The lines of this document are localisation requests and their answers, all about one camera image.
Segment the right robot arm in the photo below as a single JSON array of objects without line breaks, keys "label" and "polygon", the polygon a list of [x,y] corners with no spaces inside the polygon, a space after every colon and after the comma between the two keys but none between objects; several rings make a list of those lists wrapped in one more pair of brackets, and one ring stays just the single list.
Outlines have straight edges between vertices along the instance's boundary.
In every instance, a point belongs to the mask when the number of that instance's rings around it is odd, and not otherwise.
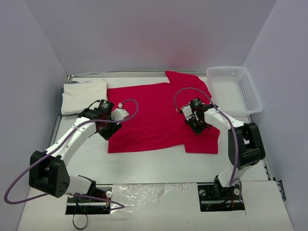
[{"label": "right robot arm", "polygon": [[199,98],[183,106],[180,112],[194,134],[216,128],[228,136],[229,163],[215,177],[213,187],[217,198],[226,198],[232,188],[239,185],[243,174],[266,156],[257,124],[237,120],[223,113],[215,104],[205,104]]}]

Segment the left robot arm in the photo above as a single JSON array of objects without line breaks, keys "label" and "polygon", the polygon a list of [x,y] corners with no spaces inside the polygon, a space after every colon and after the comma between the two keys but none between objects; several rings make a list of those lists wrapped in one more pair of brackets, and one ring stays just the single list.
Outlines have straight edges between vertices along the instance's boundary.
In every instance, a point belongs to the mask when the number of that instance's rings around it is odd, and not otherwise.
[{"label": "left robot arm", "polygon": [[64,194],[79,194],[85,201],[97,195],[96,182],[82,176],[71,176],[67,165],[76,151],[91,136],[98,133],[105,140],[121,127],[121,120],[129,113],[123,105],[101,100],[98,107],[85,108],[73,126],[55,144],[43,152],[35,151],[30,157],[29,186],[56,198]]}]

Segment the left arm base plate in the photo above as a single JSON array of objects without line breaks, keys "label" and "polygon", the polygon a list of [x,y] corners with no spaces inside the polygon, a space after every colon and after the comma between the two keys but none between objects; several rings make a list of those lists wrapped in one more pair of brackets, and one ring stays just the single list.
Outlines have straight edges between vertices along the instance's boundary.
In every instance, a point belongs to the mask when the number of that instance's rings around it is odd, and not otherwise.
[{"label": "left arm base plate", "polygon": [[[112,185],[98,185],[97,188],[101,193],[95,194],[93,197],[102,197],[109,200],[112,194]],[[75,197],[69,195],[66,202],[66,215],[108,215],[111,212],[111,205],[105,201],[94,200],[83,197]]]}]

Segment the red t-shirt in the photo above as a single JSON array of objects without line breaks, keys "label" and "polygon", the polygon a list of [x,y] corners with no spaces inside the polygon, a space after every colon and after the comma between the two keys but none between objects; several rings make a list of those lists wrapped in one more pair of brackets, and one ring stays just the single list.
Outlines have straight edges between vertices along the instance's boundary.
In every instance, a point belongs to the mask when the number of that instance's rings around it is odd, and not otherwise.
[{"label": "red t-shirt", "polygon": [[185,151],[197,154],[217,154],[219,130],[205,129],[196,135],[176,111],[195,98],[208,104],[210,92],[195,75],[165,72],[168,82],[108,89],[107,98],[136,115],[108,141],[108,152],[125,153],[152,151],[184,145]]}]

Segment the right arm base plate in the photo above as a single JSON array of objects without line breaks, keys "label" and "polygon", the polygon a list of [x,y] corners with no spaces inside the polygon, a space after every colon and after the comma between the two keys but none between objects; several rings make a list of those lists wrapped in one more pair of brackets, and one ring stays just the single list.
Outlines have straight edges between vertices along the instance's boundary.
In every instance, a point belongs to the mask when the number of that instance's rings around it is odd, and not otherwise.
[{"label": "right arm base plate", "polygon": [[215,191],[214,183],[198,184],[197,190],[201,212],[245,211],[238,184],[227,188],[222,195]]}]

